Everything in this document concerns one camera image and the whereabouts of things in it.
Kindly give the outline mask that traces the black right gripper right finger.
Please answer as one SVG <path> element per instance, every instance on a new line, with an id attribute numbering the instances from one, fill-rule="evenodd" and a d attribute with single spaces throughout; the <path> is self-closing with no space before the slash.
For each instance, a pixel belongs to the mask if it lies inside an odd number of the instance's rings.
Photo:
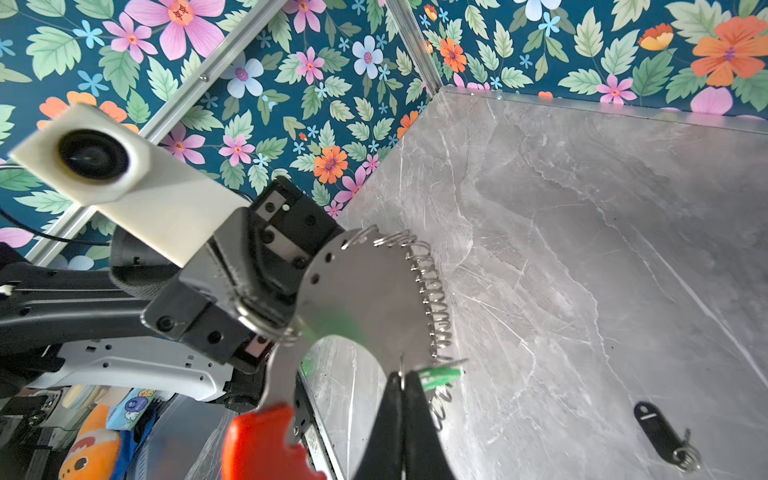
<path id="1" fill-rule="evenodd" d="M 404 381 L 404 472 L 406 479 L 454 479 L 417 372 Z"/>

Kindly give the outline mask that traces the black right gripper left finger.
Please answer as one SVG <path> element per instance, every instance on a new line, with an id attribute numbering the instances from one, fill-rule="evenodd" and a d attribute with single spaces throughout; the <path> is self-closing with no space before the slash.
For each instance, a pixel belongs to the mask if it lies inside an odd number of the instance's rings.
<path id="1" fill-rule="evenodd" d="M 401 374 L 391 373 L 355 480 L 402 478 L 405 438 L 403 393 Z"/>

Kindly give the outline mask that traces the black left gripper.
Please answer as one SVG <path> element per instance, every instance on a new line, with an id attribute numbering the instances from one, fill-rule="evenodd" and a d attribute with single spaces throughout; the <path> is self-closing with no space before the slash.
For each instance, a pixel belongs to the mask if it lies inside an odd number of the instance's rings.
<path id="1" fill-rule="evenodd" d="M 220 364 L 255 368 L 252 343 L 286 332 L 314 257 L 343 233 L 289 180 L 272 181 L 238 208 L 142 313 L 155 334 Z"/>

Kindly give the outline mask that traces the metal keyring holder red handle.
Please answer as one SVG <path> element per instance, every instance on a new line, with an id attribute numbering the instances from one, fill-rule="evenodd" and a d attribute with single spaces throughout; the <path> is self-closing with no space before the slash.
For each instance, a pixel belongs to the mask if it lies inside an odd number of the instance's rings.
<path id="1" fill-rule="evenodd" d="M 226 434 L 226 479 L 316 479 L 307 450 L 290 439 L 302 360 L 336 336 L 363 347 L 387 381 L 357 470 L 360 479 L 449 479 L 438 432 L 443 410 L 427 399 L 461 373 L 442 355 L 451 343 L 444 286 L 428 243 L 401 231 L 350 230 L 310 264 L 286 332 L 267 357 L 256 409 Z"/>

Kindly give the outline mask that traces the green tag key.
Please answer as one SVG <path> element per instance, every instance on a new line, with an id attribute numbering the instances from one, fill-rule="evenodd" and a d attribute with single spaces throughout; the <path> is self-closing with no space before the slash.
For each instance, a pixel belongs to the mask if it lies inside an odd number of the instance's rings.
<path id="1" fill-rule="evenodd" d="M 294 326 L 309 345 L 327 338 L 349 342 L 382 374 L 415 371 L 426 391 L 460 377 L 461 362 L 441 354 L 452 343 L 452 319 L 443 303 L 311 303 L 296 314 Z"/>

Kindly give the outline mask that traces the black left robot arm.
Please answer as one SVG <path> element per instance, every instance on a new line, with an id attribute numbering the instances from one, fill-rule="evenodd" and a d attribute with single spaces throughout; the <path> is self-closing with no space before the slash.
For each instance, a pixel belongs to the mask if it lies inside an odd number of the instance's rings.
<path id="1" fill-rule="evenodd" d="M 75 383 L 144 386 L 236 412 L 264 390 L 269 331 L 340 226 L 278 179 L 178 267 L 123 229 L 106 271 L 40 267 L 1 246 L 1 394 Z"/>

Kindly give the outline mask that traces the orange plush toy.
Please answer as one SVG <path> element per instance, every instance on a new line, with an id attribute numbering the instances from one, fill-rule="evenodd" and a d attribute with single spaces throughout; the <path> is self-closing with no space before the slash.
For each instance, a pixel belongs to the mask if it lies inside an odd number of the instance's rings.
<path id="1" fill-rule="evenodd" d="M 107 428 L 110 408 L 97 405 L 82 424 L 57 475 L 59 480 L 109 480 L 118 463 L 120 435 Z"/>

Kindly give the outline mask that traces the black tag key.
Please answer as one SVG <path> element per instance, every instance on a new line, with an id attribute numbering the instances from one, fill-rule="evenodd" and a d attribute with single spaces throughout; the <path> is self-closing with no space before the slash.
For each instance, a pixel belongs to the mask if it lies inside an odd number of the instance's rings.
<path id="1" fill-rule="evenodd" d="M 633 408 L 635 420 L 657 455 L 684 474 L 698 471 L 701 455 L 690 443 L 691 430 L 680 436 L 661 410 L 651 402 L 640 401 Z"/>

